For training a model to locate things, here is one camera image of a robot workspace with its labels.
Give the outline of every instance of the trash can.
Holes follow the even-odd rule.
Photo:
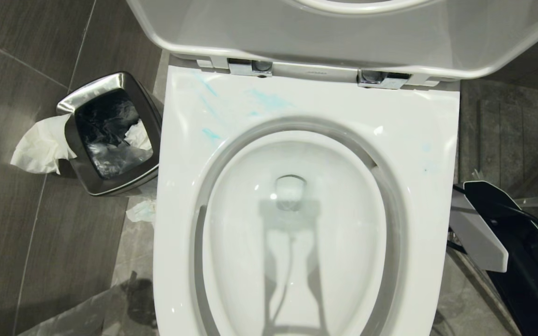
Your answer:
[[[64,132],[77,157],[69,161],[89,194],[156,193],[162,110],[127,72],[99,78],[57,104],[58,114],[71,114]],[[127,138],[134,133],[145,144],[131,145]]]

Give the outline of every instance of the toilet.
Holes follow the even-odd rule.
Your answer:
[[[534,44],[538,1],[128,3],[171,51],[160,334],[428,335],[459,79]]]

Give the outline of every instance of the chrome hinge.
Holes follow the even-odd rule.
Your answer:
[[[358,70],[357,82],[359,87],[376,87],[379,89],[400,89],[410,79],[410,74],[397,72],[382,72],[373,70]]]
[[[228,59],[230,74],[240,76],[271,77],[273,62],[261,60]]]

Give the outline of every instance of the toilet bowl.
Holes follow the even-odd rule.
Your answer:
[[[128,3],[172,54],[160,334],[427,336],[459,79],[535,43],[538,1]]]

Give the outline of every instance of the crumpled tissue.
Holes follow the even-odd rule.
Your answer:
[[[9,163],[35,174],[57,172],[59,159],[74,159],[65,136],[70,114],[58,115],[38,121],[24,134]]]
[[[150,222],[154,226],[155,211],[156,200],[144,200],[126,211],[126,216],[134,223]]]
[[[142,119],[138,119],[138,123],[132,125],[132,127],[128,129],[124,140],[126,140],[132,147],[145,149],[147,151],[152,149],[151,141],[149,140],[145,125],[142,123]]]

